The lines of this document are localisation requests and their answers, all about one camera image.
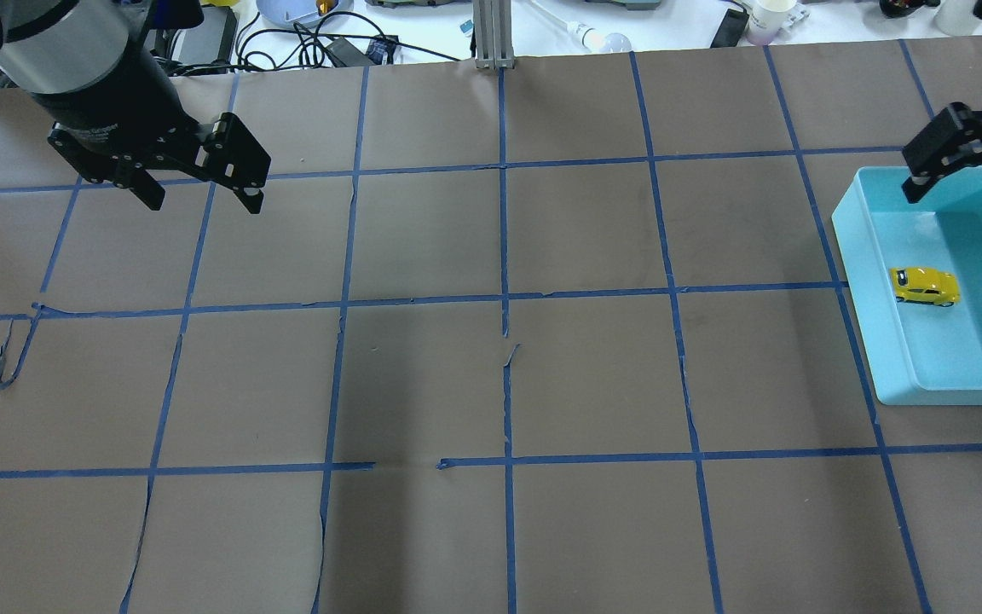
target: blue bin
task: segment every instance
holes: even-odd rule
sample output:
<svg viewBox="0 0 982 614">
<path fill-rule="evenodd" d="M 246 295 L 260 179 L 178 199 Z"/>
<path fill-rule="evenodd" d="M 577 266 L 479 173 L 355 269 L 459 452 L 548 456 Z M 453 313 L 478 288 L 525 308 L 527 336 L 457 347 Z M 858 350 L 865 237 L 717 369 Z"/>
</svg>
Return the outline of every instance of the blue bin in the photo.
<svg viewBox="0 0 982 614">
<path fill-rule="evenodd" d="M 945 178 L 911 205 L 907 168 L 862 168 L 833 214 L 835 237 L 878 399 L 982 405 L 982 166 Z M 888 269 L 956 273 L 952 307 L 897 304 Z"/>
</svg>

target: white table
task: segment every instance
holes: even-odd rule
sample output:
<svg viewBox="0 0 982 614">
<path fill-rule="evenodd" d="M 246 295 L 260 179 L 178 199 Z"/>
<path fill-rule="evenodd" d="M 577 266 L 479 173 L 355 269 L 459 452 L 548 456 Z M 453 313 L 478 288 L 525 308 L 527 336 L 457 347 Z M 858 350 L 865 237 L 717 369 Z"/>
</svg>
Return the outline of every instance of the white table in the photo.
<svg viewBox="0 0 982 614">
<path fill-rule="evenodd" d="M 662 0 L 654 11 L 627 11 L 620 5 L 584 3 L 583 0 L 543 0 L 543 5 L 565 20 L 580 20 L 605 32 L 622 32 L 637 51 L 656 49 L 697 49 L 710 46 L 714 32 L 732 4 L 722 0 Z M 828 43 L 850 40 L 888 40 L 896 38 L 940 38 L 944 34 L 932 23 L 934 9 L 923 8 L 903 19 L 889 20 L 878 9 L 877 0 L 825 0 L 807 4 L 810 16 L 795 24 L 776 43 Z M 235 10 L 240 23 L 256 14 L 256 0 L 242 0 Z M 402 43 L 469 57 L 469 39 L 459 25 L 471 19 L 471 3 L 451 3 L 441 7 L 371 7 L 366 0 L 354 0 L 354 11 L 377 22 L 386 34 L 396 34 Z M 584 48 L 574 43 L 560 27 L 535 10 L 529 0 L 514 0 L 515 55 L 579 55 Z M 252 30 L 275 27 L 265 19 Z M 354 17 L 338 16 L 325 23 L 323 32 L 374 34 L 370 25 Z M 974 34 L 982 34 L 982 23 Z M 281 59 L 295 47 L 292 35 L 266 34 L 253 39 L 250 49 L 268 51 Z M 365 42 L 358 42 L 365 48 Z M 405 50 L 402 63 L 440 61 L 433 55 Z"/>
</svg>

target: toy car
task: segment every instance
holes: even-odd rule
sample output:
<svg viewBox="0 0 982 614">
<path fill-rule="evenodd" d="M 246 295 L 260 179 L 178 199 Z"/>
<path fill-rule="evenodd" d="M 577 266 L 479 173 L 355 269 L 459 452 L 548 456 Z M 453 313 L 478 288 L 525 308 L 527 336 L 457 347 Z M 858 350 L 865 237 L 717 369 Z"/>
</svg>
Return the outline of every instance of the toy car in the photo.
<svg viewBox="0 0 982 614">
<path fill-rule="evenodd" d="M 892 294 L 897 303 L 937 304 L 950 307 L 962 299 L 962 289 L 957 284 L 957 276 L 952 273 L 928 267 L 909 267 L 889 269 L 892 280 Z"/>
</svg>

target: yellow toy car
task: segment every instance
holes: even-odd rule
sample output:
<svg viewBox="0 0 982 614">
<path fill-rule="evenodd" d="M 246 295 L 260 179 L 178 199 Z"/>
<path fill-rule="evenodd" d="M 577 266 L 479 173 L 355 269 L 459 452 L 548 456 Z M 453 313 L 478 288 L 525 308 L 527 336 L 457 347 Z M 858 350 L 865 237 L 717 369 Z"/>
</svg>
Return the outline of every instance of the yellow toy car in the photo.
<svg viewBox="0 0 982 614">
<path fill-rule="evenodd" d="M 889 279 L 892 280 L 892 294 L 896 295 L 897 303 L 951 307 L 962 299 L 962 288 L 957 284 L 957 276 L 939 269 L 889 269 Z"/>
</svg>

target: light blue tray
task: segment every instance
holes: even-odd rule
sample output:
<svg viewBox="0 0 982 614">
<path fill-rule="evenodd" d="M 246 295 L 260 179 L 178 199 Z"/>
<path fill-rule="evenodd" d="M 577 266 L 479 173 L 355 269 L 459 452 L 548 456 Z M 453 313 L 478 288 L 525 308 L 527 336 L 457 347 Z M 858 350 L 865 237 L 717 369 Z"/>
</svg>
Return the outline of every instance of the light blue tray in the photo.
<svg viewBox="0 0 982 614">
<path fill-rule="evenodd" d="M 945 178 L 923 202 L 900 191 L 907 168 L 862 168 L 833 225 L 878 399 L 982 405 L 982 166 Z M 888 269 L 956 273 L 952 307 L 897 304 Z"/>
</svg>

